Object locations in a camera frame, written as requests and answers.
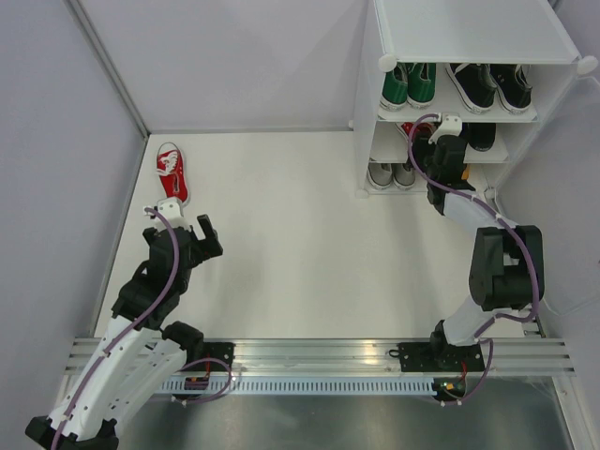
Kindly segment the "red sneaker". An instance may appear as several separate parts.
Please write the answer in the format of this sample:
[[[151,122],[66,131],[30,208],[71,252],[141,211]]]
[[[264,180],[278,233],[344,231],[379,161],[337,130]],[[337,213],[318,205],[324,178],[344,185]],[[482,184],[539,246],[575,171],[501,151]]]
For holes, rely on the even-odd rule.
[[[414,123],[404,122],[404,123],[395,123],[396,130],[399,134],[404,138],[406,143],[409,142],[410,133],[414,127]],[[419,124],[416,127],[416,131],[412,137],[412,144],[416,144],[416,141],[420,138],[424,138],[426,142],[428,142],[429,137],[435,131],[435,126],[431,123],[424,122]]]
[[[156,173],[166,198],[176,198],[186,206],[189,201],[183,152],[173,143],[165,142],[157,150]]]

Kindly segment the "green sneaker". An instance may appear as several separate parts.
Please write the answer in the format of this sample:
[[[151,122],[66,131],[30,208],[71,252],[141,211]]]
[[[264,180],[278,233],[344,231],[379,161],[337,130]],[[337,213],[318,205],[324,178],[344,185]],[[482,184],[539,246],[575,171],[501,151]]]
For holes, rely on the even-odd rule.
[[[435,98],[437,67],[435,63],[410,63],[408,71],[408,102],[417,109],[428,107]]]
[[[399,111],[408,99],[408,72],[404,63],[385,74],[380,106],[387,111]]]

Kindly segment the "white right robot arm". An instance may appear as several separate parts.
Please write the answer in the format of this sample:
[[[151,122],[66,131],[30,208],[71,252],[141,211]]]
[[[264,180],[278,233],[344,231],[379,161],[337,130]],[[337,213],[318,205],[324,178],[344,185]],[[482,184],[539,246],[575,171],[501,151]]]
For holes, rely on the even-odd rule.
[[[535,316],[544,296],[542,233],[519,225],[487,204],[466,179],[467,142],[443,135],[436,142],[412,139],[410,160],[427,181],[427,200],[443,217],[462,226],[474,239],[468,276],[469,295],[454,314],[441,320],[430,335],[427,357],[448,370],[462,350],[479,347],[480,338],[499,319],[525,323]]]

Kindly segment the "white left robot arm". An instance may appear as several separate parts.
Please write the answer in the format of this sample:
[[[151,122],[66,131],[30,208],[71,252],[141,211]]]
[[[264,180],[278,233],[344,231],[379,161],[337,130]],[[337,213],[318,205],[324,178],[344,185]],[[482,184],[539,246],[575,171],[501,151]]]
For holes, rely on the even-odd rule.
[[[120,289],[104,336],[79,379],[48,415],[30,420],[26,436],[43,449],[115,449],[127,422],[177,371],[203,364],[203,333],[165,325],[187,291],[191,272],[223,253],[210,218],[198,237],[182,213],[147,209],[148,257]]]

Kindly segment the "orange sneaker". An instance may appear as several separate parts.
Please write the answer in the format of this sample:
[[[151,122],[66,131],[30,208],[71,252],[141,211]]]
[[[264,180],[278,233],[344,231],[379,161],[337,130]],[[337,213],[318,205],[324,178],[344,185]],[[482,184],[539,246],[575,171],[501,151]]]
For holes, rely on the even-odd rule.
[[[462,172],[461,179],[467,181],[470,176],[470,165],[467,164]]]

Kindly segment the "grey sneaker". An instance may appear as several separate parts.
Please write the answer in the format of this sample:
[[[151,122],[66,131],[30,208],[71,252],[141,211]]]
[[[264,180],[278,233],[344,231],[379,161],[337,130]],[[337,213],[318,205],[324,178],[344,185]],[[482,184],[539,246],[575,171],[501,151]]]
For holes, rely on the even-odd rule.
[[[370,162],[367,179],[377,190],[385,190],[393,184],[393,170],[389,163]]]
[[[393,183],[399,189],[410,189],[416,179],[414,167],[410,162],[393,165]]]

